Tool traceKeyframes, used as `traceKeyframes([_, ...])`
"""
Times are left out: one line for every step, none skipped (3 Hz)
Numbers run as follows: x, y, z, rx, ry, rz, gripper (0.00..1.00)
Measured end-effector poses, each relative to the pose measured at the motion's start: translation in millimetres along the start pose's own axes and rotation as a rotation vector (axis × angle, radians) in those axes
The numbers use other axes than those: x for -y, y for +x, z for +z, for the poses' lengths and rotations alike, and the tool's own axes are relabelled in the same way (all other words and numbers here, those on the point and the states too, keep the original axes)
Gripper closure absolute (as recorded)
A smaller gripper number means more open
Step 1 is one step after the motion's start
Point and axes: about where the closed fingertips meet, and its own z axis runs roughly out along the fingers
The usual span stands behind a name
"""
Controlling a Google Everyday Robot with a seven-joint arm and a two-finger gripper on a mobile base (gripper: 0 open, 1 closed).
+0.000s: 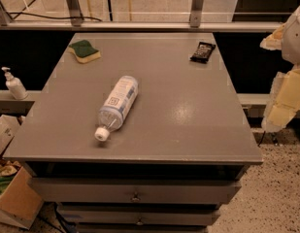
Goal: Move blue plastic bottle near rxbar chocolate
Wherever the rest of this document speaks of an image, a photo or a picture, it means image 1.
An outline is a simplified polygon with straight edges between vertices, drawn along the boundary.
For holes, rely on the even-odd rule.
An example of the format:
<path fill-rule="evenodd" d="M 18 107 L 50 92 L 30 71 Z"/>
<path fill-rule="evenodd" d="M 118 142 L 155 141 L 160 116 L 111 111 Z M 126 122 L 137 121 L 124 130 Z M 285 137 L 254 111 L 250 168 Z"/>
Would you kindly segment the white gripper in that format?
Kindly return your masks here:
<path fill-rule="evenodd" d="M 289 72 L 278 72 L 273 79 L 261 126 L 264 131 L 275 133 L 286 128 L 300 110 L 300 6 L 260 46 L 282 50 L 283 59 L 295 64 Z"/>

